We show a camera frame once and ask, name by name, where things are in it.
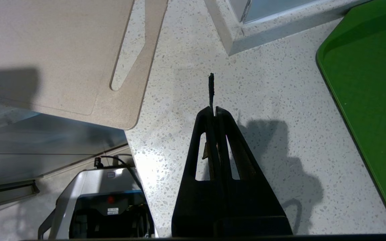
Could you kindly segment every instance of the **red light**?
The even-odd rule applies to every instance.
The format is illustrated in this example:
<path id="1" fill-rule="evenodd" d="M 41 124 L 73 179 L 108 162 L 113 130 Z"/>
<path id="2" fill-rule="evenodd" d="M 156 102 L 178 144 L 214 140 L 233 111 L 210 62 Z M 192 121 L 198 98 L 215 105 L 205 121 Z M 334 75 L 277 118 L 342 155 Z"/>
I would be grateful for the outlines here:
<path id="1" fill-rule="evenodd" d="M 108 198 L 107 198 L 107 203 L 109 203 L 109 204 L 113 204 L 114 203 L 114 197 L 113 196 L 108 196 Z"/>

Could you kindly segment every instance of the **wire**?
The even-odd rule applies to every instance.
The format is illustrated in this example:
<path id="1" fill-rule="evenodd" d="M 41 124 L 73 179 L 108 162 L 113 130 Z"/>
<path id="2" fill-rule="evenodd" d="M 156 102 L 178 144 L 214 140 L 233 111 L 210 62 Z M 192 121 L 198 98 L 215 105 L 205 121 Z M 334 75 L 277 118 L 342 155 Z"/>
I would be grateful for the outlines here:
<path id="1" fill-rule="evenodd" d="M 132 154 L 116 154 L 116 156 L 129 156 L 129 157 L 133 157 Z"/>
<path id="2" fill-rule="evenodd" d="M 118 160 L 119 162 L 121 162 L 124 167 L 127 168 L 127 170 L 130 172 L 130 174 L 132 175 L 133 177 L 133 180 L 135 180 L 135 183 L 138 185 L 139 189 L 141 189 L 142 193 L 145 195 L 144 193 L 144 189 L 142 189 L 142 185 L 141 185 L 141 182 L 138 180 L 138 177 L 136 177 L 135 173 L 132 171 L 132 169 L 126 164 L 126 162 L 122 161 L 122 159 L 118 158 L 118 157 L 113 157 L 113 156 L 101 156 L 101 157 L 108 157 L 108 158 L 112 158 L 114 160 Z"/>
<path id="3" fill-rule="evenodd" d="M 151 234 L 154 234 L 154 222 L 153 222 L 153 216 L 151 215 L 151 211 L 150 211 L 150 207 L 148 206 L 148 204 L 146 204 L 147 206 L 147 224 L 148 224 L 148 227 L 147 227 L 147 234 L 148 234 L 148 238 L 152 238 Z"/>

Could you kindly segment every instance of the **tiled floor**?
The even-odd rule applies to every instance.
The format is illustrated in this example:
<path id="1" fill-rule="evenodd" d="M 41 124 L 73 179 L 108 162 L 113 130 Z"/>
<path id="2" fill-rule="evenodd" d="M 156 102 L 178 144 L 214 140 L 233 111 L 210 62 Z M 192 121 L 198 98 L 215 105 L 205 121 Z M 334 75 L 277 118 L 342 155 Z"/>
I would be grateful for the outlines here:
<path id="1" fill-rule="evenodd" d="M 130 154 L 130 150 L 121 148 L 107 155 L 119 153 Z M 37 239 L 38 227 L 55 208 L 60 193 L 80 171 L 93 169 L 93 160 L 86 160 L 37 180 L 40 193 L 35 197 L 0 206 L 0 241 Z M 105 158 L 102 162 L 104 166 L 113 166 L 112 160 Z"/>

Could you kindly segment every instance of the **beige board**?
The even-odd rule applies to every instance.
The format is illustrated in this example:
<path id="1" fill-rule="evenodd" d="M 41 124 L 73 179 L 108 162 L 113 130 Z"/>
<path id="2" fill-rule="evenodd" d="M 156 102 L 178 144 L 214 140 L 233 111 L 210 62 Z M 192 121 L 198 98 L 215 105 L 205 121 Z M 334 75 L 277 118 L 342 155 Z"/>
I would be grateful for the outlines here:
<path id="1" fill-rule="evenodd" d="M 112 91 L 132 5 L 133 0 L 0 0 L 0 103 L 133 128 L 167 0 L 146 1 L 146 44 L 122 88 Z"/>

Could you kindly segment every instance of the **label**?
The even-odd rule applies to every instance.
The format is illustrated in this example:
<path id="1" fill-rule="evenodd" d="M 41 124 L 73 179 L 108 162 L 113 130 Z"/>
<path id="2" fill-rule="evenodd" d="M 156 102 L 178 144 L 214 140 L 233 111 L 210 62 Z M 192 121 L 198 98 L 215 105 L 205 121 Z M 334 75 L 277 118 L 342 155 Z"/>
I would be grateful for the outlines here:
<path id="1" fill-rule="evenodd" d="M 107 209 L 107 215 L 118 215 L 118 208 Z"/>
<path id="2" fill-rule="evenodd" d="M 111 171 L 111 172 L 107 172 L 107 178 L 113 178 L 115 177 L 115 172 Z"/>

